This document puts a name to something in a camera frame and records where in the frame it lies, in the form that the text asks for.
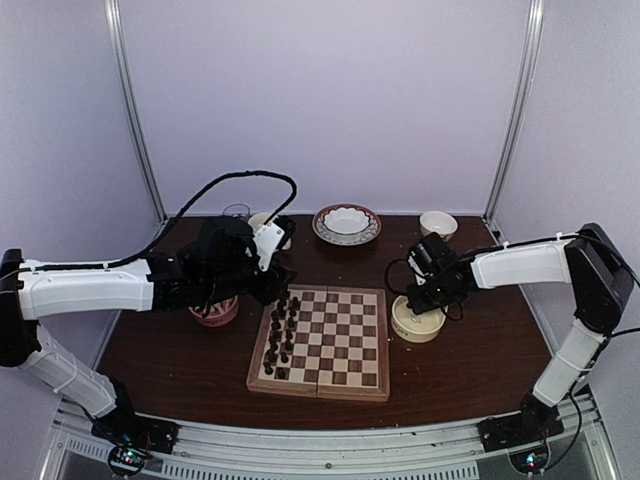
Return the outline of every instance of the metal frame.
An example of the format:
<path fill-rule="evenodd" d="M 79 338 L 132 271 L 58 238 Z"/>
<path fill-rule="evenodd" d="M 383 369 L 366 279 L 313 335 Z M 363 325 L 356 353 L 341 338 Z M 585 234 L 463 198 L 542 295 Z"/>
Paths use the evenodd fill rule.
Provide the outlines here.
<path fill-rule="evenodd" d="M 120 20 L 120 2 L 119 0 L 105 0 L 105 12 L 107 15 L 107 26 L 109 28 L 109 36 L 111 37 L 111 45 L 116 58 L 118 75 L 120 77 L 120 86 L 122 88 L 122 96 L 124 98 L 125 110 L 127 112 L 127 120 L 131 137 L 136 149 L 138 162 L 142 170 L 145 186 L 151 197 L 151 202 L 158 219 L 163 222 L 167 219 L 167 213 L 162 204 L 158 183 L 153 174 L 153 168 L 149 160 L 149 152 L 142 133 L 142 124 L 138 114 L 138 107 L 133 94 L 133 84 L 131 82 L 131 73 L 129 71 L 129 63 L 127 61 L 127 52 L 124 44 L 124 33 L 122 30 L 122 22 Z"/>
<path fill-rule="evenodd" d="M 598 478 L 619 479 L 591 395 L 580 395 L 577 401 L 587 440 L 583 445 L 595 464 Z M 554 443 L 571 438 L 577 426 L 570 401 L 563 401 L 559 410 L 566 431 L 554 437 Z M 175 480 L 473 480 L 478 478 L 478 462 L 507 453 L 504 450 L 484 453 L 477 422 L 478 419 L 419 427 L 299 431 L 178 421 L 180 430 L 173 454 L 155 454 L 146 471 L 154 477 Z M 90 430 L 91 424 L 81 409 L 63 400 L 46 440 L 39 478 L 60 480 L 60 468 L 68 452 L 104 462 L 111 446 L 92 437 Z M 517 450 L 527 450 L 533 445 L 523 445 Z"/>
<path fill-rule="evenodd" d="M 522 62 L 520 63 L 520 74 L 516 86 L 516 96 L 513 101 L 511 118 L 507 128 L 507 136 L 502 146 L 500 163 L 493 182 L 484 218 L 489 226 L 493 226 L 494 217 L 498 209 L 498 203 L 504 190 L 505 181 L 511 166 L 511 161 L 515 153 L 518 135 L 522 128 L 524 110 L 531 90 L 531 83 L 540 49 L 540 38 L 542 34 L 542 20 L 544 14 L 544 0 L 531 0 L 529 7 L 529 22 L 524 39 L 522 51 Z"/>

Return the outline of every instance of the wooden table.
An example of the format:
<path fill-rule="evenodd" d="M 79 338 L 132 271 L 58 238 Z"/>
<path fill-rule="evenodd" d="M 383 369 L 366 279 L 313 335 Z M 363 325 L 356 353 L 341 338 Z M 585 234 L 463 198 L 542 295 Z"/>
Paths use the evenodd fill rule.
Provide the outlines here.
<path fill-rule="evenodd" d="M 336 247 L 317 238 L 310 216 L 293 217 L 293 247 L 280 255 L 297 282 L 384 288 L 386 264 L 420 236 L 415 216 L 382 217 L 373 242 Z M 492 244 L 479 218 L 458 218 L 458 253 Z M 195 239 L 200 219 L 182 220 L 165 239 L 170 251 Z M 411 280 L 397 265 L 394 284 Z M 390 308 L 393 295 L 387 294 Z M 251 393 L 245 386 L 262 307 L 243 297 L 238 317 L 214 329 L 188 311 L 124 312 L 99 370 L 129 389 L 139 412 L 186 421 L 256 428 L 342 429 L 425 425 L 512 411 L 549 361 L 549 353 L 517 287 L 482 291 L 465 317 L 447 322 L 432 342 L 407 343 L 390 329 L 391 397 L 364 403 Z"/>

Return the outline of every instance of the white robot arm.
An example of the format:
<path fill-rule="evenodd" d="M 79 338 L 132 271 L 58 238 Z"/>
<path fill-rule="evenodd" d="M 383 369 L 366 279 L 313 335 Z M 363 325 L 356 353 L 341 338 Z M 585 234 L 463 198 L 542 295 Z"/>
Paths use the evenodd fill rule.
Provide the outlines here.
<path fill-rule="evenodd" d="M 176 254 L 149 253 L 115 267 L 118 262 L 102 268 L 45 264 L 7 251 L 0 267 L 0 365 L 28 371 L 78 403 L 116 445 L 170 450 L 166 437 L 175 437 L 175 425 L 143 425 L 122 384 L 78 361 L 37 320 L 66 312 L 185 307 L 206 316 L 213 304 L 238 294 L 269 304 L 295 276 L 274 258 L 295 225 L 286 217 L 277 223 L 254 234 L 234 218 L 208 219 L 198 239 Z"/>
<path fill-rule="evenodd" d="M 572 284 L 575 319 L 560 349 L 521 403 L 514 417 L 479 424 L 487 451 L 537 441 L 560 433 L 556 405 L 585 375 L 617 327 L 633 289 L 622 257 L 597 224 L 577 233 L 519 245 L 503 244 L 457 256 L 437 235 L 409 250 L 417 281 L 407 286 L 415 313 L 460 304 L 469 292 L 503 285 Z"/>

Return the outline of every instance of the black cable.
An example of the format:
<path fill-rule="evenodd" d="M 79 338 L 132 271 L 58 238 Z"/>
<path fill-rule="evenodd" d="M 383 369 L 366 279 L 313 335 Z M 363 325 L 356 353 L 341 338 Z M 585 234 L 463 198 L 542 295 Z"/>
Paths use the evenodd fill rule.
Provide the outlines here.
<path fill-rule="evenodd" d="M 18 270 L 14 270 L 13 272 L 9 272 L 6 275 L 2 276 L 2 278 L 0 278 L 0 283 L 4 282 L 7 278 L 9 278 L 12 275 L 19 275 L 21 273 L 30 272 L 30 271 L 31 271 L 30 268 L 19 268 Z"/>
<path fill-rule="evenodd" d="M 389 272 L 391 271 L 391 267 L 393 267 L 396 263 L 400 263 L 404 261 L 406 261 L 404 258 L 396 258 L 395 260 L 391 260 L 389 263 L 387 263 L 387 267 L 384 269 L 384 284 L 387 287 L 387 290 L 389 290 L 394 295 L 403 295 L 406 297 L 407 292 L 403 292 L 402 290 L 396 290 L 391 286 L 391 283 L 389 282 Z"/>
<path fill-rule="evenodd" d="M 576 399 L 573 396 L 573 388 L 575 387 L 576 383 L 577 381 L 573 382 L 573 385 L 571 385 L 571 388 L 569 389 L 569 399 L 571 400 L 571 403 L 573 403 L 573 406 L 576 407 L 576 413 L 578 414 L 578 427 L 576 428 L 576 433 L 573 435 L 573 438 L 571 439 L 571 443 L 569 444 L 569 446 L 565 449 L 564 452 L 562 452 L 562 455 L 556 458 L 556 460 L 551 465 L 545 466 L 544 468 L 545 473 L 551 470 L 552 468 L 555 468 L 562 460 L 564 460 L 564 458 L 571 451 L 573 446 L 576 444 L 578 437 L 580 436 L 580 430 L 582 429 L 582 412 L 580 411 L 578 402 L 576 402 Z"/>
<path fill-rule="evenodd" d="M 456 302 L 456 305 L 458 305 L 458 308 L 460 309 L 460 315 L 458 315 L 457 317 L 452 317 L 449 312 L 447 312 L 445 310 L 444 307 L 440 307 L 440 311 L 444 314 L 445 318 L 447 320 L 451 320 L 453 322 L 457 322 L 458 320 L 462 320 L 464 318 L 464 307 L 462 306 L 462 303 L 460 302 Z"/>
<path fill-rule="evenodd" d="M 611 335 L 611 338 L 621 337 L 622 335 L 628 335 L 630 333 L 639 333 L 640 327 L 637 328 L 629 328 L 628 330 L 620 330 L 619 332 L 615 332 Z"/>
<path fill-rule="evenodd" d="M 288 183 L 291 186 L 291 194 L 289 197 L 271 214 L 271 216 L 267 219 L 265 223 L 269 223 L 276 215 L 278 215 L 282 210 L 284 210 L 287 206 L 291 204 L 293 199 L 296 197 L 298 193 L 298 187 L 293 179 L 287 175 L 282 175 L 279 173 L 269 172 L 267 170 L 247 170 L 246 172 L 233 172 L 221 175 L 207 183 L 204 187 L 200 189 L 198 193 L 196 193 L 191 199 L 180 209 L 178 214 L 175 217 L 172 217 L 168 222 L 167 226 L 162 230 L 160 235 L 158 235 L 151 243 L 149 243 L 146 247 L 140 250 L 133 255 L 130 255 L 121 260 L 117 260 L 115 262 L 104 262 L 104 263 L 87 263 L 87 264 L 57 264 L 57 265 L 43 265 L 41 267 L 37 267 L 36 271 L 54 271 L 54 270 L 102 270 L 104 268 L 117 268 L 122 267 L 124 265 L 128 265 L 129 263 L 135 262 L 140 258 L 144 257 L 147 253 L 149 253 L 153 248 L 158 246 L 158 244 L 169 234 L 171 230 L 176 226 L 178 220 L 180 220 L 185 213 L 198 201 L 200 198 L 215 187 L 220 182 L 224 180 L 228 180 L 231 178 L 246 178 L 246 177 L 267 177 L 267 178 L 275 178 L 276 180 L 282 180 Z"/>

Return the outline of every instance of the white cup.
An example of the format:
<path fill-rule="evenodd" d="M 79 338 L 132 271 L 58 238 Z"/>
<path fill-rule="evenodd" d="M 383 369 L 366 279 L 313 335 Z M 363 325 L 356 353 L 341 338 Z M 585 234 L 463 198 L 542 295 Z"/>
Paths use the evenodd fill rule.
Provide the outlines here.
<path fill-rule="evenodd" d="M 423 236 L 437 233 L 445 242 L 458 230 L 458 222 L 448 213 L 432 210 L 420 215 L 420 231 Z"/>
<path fill-rule="evenodd" d="M 248 223 L 249 225 L 251 225 L 251 228 L 253 228 L 254 233 L 262 225 L 264 225 L 264 222 L 266 222 L 270 216 L 271 216 L 271 213 L 269 212 L 260 212 L 251 216 Z M 287 240 L 287 243 L 284 244 L 284 246 L 282 247 L 282 250 L 289 250 L 290 248 L 291 248 L 291 239 Z"/>

